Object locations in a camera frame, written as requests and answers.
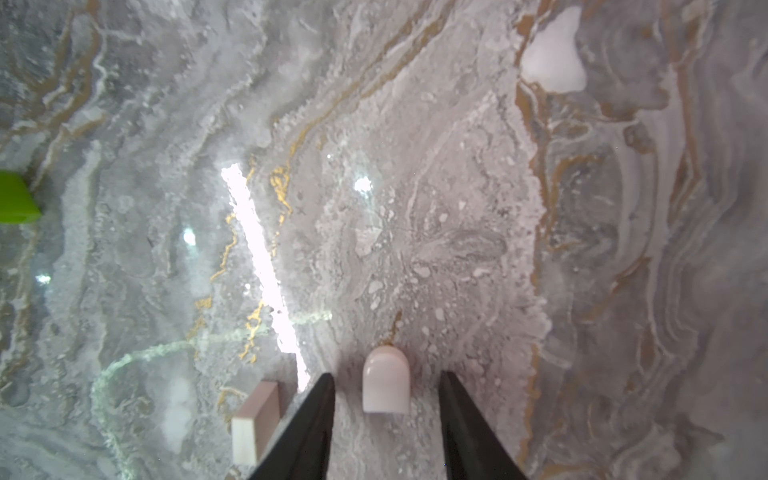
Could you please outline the green usb drive right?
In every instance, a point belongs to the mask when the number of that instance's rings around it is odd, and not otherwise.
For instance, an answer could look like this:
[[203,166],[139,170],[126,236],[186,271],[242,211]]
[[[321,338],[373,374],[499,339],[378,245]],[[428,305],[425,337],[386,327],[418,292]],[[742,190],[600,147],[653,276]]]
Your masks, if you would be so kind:
[[42,213],[20,174],[0,173],[0,222],[26,224],[37,221]]

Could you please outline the white usb drive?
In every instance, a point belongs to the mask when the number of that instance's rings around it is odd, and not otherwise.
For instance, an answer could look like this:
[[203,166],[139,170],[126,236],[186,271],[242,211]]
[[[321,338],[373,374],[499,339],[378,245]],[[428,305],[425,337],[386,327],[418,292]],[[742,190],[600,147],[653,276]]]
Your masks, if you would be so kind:
[[261,381],[232,417],[232,461],[255,466],[264,457],[281,419],[279,384]]

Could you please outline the white usb cap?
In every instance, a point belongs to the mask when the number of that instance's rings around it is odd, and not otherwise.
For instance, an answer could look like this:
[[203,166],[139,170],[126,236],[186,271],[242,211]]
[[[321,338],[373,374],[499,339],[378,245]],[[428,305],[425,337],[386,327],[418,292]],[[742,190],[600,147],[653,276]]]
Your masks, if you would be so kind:
[[367,356],[362,374],[362,408],[365,413],[410,413],[411,370],[398,348],[384,345]]

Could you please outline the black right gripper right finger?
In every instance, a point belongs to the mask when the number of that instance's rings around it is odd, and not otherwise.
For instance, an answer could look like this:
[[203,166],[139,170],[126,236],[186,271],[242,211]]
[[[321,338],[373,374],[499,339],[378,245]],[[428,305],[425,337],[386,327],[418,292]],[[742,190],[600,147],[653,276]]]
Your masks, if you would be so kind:
[[527,479],[454,372],[441,373],[438,396],[448,479]]

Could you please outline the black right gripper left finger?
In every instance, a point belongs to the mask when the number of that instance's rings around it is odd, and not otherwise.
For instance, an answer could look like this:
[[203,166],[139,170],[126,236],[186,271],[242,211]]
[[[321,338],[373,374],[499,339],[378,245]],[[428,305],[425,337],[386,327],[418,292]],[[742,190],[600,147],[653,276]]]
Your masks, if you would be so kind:
[[250,480],[324,480],[330,459],[335,380],[322,374]]

